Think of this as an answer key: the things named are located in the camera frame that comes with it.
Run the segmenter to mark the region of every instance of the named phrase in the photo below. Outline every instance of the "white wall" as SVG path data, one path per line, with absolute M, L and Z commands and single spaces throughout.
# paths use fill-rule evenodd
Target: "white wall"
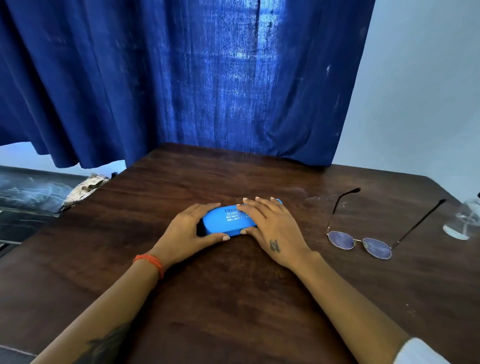
M 117 160 L 104 166 L 92 169 L 83 169 L 80 165 L 69 168 L 57 168 L 52 158 L 40 156 L 36 153 L 31 143 L 14 143 L 7 146 L 0 146 L 0 165 L 32 170 L 48 170 L 57 173 L 79 174 L 89 176 L 91 173 L 103 174 L 110 177 L 113 172 L 122 172 L 125 169 L 125 161 Z
M 480 192 L 480 1 L 376 0 L 334 163 Z

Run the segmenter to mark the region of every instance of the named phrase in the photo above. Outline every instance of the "eyeglasses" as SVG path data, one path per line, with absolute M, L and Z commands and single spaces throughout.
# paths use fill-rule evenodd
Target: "eyeglasses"
M 328 221 L 327 236 L 333 245 L 345 250 L 353 249 L 355 247 L 355 243 L 360 242 L 363 244 L 367 252 L 369 252 L 375 258 L 379 258 L 379 259 L 390 259 L 392 257 L 392 250 L 395 249 L 398 246 L 398 244 L 400 244 L 400 242 L 403 239 L 405 239 L 406 236 L 413 231 L 413 229 L 419 226 L 432 212 L 434 212 L 441 204 L 443 204 L 446 201 L 445 198 L 438 201 L 437 205 L 433 209 L 427 212 L 427 214 L 424 217 L 422 217 L 420 221 L 413 226 L 413 228 L 407 231 L 405 235 L 403 235 L 400 239 L 398 239 L 398 241 L 395 244 L 392 245 L 392 247 L 390 247 L 384 242 L 381 242 L 380 240 L 377 240 L 377 239 L 365 238 L 363 240 L 358 240 L 358 239 L 352 238 L 350 235 L 341 231 L 330 231 L 330 222 L 332 222 L 333 215 L 335 214 L 336 207 L 338 206 L 340 199 L 347 194 L 356 194 L 357 192 L 360 192 L 360 190 L 361 190 L 360 188 L 356 188 L 354 190 L 341 194 L 338 197 L 335 203 L 335 207 L 333 209 L 332 215 L 330 216 L 330 220 Z

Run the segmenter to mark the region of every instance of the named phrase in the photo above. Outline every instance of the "curtain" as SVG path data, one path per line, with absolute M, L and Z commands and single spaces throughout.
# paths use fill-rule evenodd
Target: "curtain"
M 331 164 L 374 0 L 0 0 L 0 145 L 164 142 Z

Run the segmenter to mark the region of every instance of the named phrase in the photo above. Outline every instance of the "person's left hand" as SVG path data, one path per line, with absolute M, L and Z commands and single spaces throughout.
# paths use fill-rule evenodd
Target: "person's left hand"
M 197 224 L 200 219 L 220 205 L 220 203 L 195 204 L 180 212 L 148 254 L 156 257 L 165 271 L 173 264 L 210 245 L 229 240 L 230 237 L 223 233 L 210 234 L 202 238 L 197 236 Z

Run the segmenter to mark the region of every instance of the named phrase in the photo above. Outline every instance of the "hand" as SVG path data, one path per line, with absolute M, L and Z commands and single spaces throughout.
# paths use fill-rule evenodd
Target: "hand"
M 293 269 L 311 252 L 295 219 L 273 197 L 256 197 L 255 201 L 244 198 L 243 203 L 237 209 L 250 215 L 257 227 L 243 229 L 240 234 L 253 236 L 277 263 Z
M 200 219 L 208 211 L 219 206 L 220 203 L 195 204 L 180 212 L 148 254 L 156 257 L 162 263 L 163 269 L 167 270 L 173 264 L 210 245 L 229 240 L 230 237 L 223 233 L 210 234 L 202 238 L 197 236 L 197 224 Z

